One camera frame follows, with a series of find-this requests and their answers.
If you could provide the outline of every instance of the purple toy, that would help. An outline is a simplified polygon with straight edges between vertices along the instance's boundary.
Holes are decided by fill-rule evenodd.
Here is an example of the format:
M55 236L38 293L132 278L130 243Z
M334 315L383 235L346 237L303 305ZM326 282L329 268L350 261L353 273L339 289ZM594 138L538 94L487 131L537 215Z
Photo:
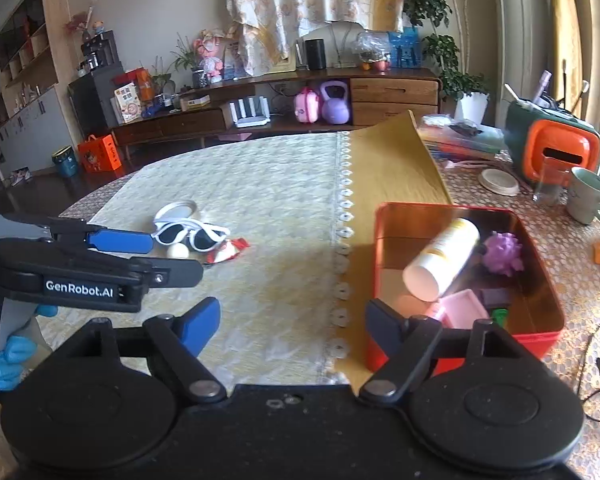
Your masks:
M344 89L344 97L330 97L326 89L339 86ZM320 85L320 93L324 99L322 118L330 124L344 124L349 121L349 87L342 81L326 81Z
M513 271L523 270L525 267L520 259L522 244L511 233L497 233L486 239L484 246L487 251L482 257L482 263L489 272L513 276Z

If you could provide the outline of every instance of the gloved hand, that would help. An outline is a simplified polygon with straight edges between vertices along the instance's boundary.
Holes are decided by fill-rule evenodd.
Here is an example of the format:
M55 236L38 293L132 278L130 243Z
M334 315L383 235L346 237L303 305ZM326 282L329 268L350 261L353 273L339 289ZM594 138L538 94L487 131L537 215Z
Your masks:
M36 316L53 317L58 313L58 307L39 305ZM12 335L7 339L4 350L0 352L0 390L13 390L20 382L24 371L22 363L32 358L38 345L27 337Z

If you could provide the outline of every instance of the white ball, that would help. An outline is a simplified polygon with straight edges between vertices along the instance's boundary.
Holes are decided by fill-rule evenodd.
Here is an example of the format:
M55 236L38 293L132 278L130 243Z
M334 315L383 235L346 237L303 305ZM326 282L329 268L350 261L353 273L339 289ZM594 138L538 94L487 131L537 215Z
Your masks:
M186 260L189 257L189 248L185 244L173 244L167 249L167 257Z

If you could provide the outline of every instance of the wooden drawer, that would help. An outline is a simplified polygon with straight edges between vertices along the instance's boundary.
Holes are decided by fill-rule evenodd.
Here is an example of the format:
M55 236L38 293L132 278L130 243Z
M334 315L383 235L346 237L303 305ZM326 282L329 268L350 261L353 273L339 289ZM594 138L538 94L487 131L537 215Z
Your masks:
M113 131L119 146L159 139L162 136L160 124L157 120L126 124L115 128Z
M222 110L214 108L165 117L160 119L160 129L165 137L224 132L224 115Z
M438 105L438 81L424 79L351 79L351 101Z
M423 115L437 114L438 107L430 105L403 105L398 103L352 103L353 123L356 126L373 126L396 115L411 110L418 121Z

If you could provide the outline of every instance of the black speaker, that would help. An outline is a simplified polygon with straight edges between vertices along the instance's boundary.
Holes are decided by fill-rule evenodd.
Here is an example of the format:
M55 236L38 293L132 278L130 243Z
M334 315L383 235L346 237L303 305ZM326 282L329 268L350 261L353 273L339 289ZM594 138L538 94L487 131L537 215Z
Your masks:
M306 40L304 42L304 54L309 70L324 70L327 61L324 57L324 40Z

